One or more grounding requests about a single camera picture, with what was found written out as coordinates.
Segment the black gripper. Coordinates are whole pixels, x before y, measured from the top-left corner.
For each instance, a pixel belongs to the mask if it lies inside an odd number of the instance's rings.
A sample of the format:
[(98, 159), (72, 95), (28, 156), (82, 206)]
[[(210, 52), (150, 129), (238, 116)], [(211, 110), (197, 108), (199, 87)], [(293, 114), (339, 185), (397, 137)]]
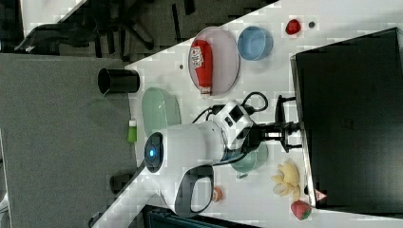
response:
[[(294, 133), (299, 131), (299, 123), (271, 123), (269, 126), (270, 132), (287, 132)], [(240, 151), (247, 154), (256, 150), (259, 145), (265, 141), (267, 132), (267, 126), (265, 124), (254, 123), (251, 127), (247, 127), (242, 130), (241, 138), (243, 139)], [(283, 136), (281, 133), (268, 133), (267, 137), (271, 140), (280, 142), (283, 147), (291, 147), (288, 137)]]

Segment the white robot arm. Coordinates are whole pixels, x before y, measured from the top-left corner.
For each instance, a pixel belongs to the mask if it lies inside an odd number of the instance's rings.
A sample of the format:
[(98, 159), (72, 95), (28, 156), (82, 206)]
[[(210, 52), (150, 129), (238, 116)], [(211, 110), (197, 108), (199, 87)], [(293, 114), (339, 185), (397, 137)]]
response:
[(143, 170), (91, 228), (128, 228), (155, 195), (176, 215), (194, 217), (212, 200), (216, 165), (238, 162), (265, 141), (280, 141), (290, 149), (287, 137), (298, 130), (292, 122), (255, 124), (236, 150), (225, 145), (223, 131), (211, 121), (156, 131), (145, 143)]

